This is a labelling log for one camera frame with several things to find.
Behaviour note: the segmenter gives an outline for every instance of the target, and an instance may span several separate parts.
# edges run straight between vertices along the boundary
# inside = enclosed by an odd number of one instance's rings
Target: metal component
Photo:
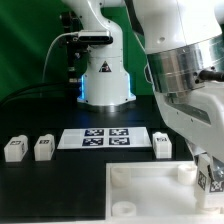
[[[203,121],[207,124],[211,124],[211,120],[206,111],[203,111],[196,107],[190,106],[188,104],[176,104],[176,103],[171,102],[171,100],[173,100],[173,99],[171,99],[170,97],[166,97],[166,99],[165,99],[166,103],[169,106],[171,106],[171,107],[177,109],[178,111],[181,111],[193,118],[196,118],[196,119]]]
[[[218,82],[224,82],[224,72],[216,72],[214,69],[212,70],[203,70],[200,72],[198,77],[201,80],[205,81],[218,81]]]
[[[224,181],[224,163],[213,156],[210,156],[210,175],[217,182]]]
[[[87,103],[79,103],[79,108],[86,109],[92,112],[97,113],[114,113],[114,112],[121,112],[126,109],[133,108],[135,106],[135,103],[133,101],[129,101],[125,104],[120,105],[110,105],[110,106],[93,106]]]
[[[179,93],[204,86],[195,83],[195,73],[215,66],[223,70],[224,47],[222,36],[171,51],[148,55],[155,90],[160,93]]]

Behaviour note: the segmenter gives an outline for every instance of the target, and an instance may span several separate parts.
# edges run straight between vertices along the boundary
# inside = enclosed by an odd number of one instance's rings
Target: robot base
[[[78,107],[88,111],[98,112],[98,113],[114,113],[121,112],[130,108],[135,107],[135,101],[128,101],[127,103],[120,105],[109,105],[109,106],[95,106],[88,103],[78,102]]]

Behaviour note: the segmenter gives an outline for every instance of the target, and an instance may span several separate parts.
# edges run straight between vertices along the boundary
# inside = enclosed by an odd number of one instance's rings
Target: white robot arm
[[[84,31],[79,36],[101,38],[102,32],[113,39],[111,44],[89,44],[87,71],[82,77],[82,95],[78,102],[91,110],[119,111],[135,100],[130,92],[130,77],[123,67],[123,36],[121,28],[103,17],[102,7],[122,6],[121,0],[62,0],[80,19]]]

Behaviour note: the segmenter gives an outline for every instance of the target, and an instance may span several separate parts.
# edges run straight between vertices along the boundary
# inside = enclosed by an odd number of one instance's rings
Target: metal cylinder
[[[181,93],[201,88],[197,75],[204,69],[224,70],[222,36],[170,50],[147,55],[155,90],[160,93]]]

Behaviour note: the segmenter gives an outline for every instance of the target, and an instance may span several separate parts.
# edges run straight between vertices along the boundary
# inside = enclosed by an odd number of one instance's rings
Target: cable
[[[48,49],[48,52],[47,52],[47,56],[46,56],[46,59],[45,59],[45,63],[44,63],[44,69],[43,69],[43,75],[42,75],[42,83],[45,82],[45,76],[46,76],[46,68],[47,68],[47,64],[48,64],[48,60],[49,60],[49,56],[51,54],[51,51],[55,45],[55,43],[62,37],[65,37],[65,36],[77,36],[78,35],[78,32],[72,32],[72,33],[63,33],[61,35],[59,35],[58,37],[56,37],[54,39],[54,41],[51,43],[49,49]]]
[[[48,93],[48,92],[62,92],[62,91],[64,91],[64,90],[66,90],[66,89],[58,89],[58,90],[47,90],[47,91],[42,91],[42,93]],[[9,98],[9,99],[7,99],[7,101],[4,101],[3,103],[1,103],[0,104],[0,107],[2,107],[5,103],[7,103],[8,101],[10,101],[10,100],[13,100],[14,98],[17,98],[17,97],[21,97],[21,96],[25,96],[25,95],[30,95],[30,94],[39,94],[40,93],[40,91],[36,91],[36,92],[31,92],[31,93],[22,93],[22,94],[18,94],[18,95],[16,95],[16,96],[13,96],[13,97],[11,97],[11,98]]]
[[[67,82],[57,82],[57,83],[39,83],[39,84],[27,86],[25,88],[16,90],[15,92],[13,92],[13,93],[9,94],[8,96],[6,96],[5,98],[3,98],[0,101],[0,107],[3,106],[7,101],[20,95],[20,93],[23,93],[23,92],[26,92],[26,91],[29,91],[32,89],[40,88],[40,87],[49,87],[49,86],[66,85],[66,84],[67,84]]]

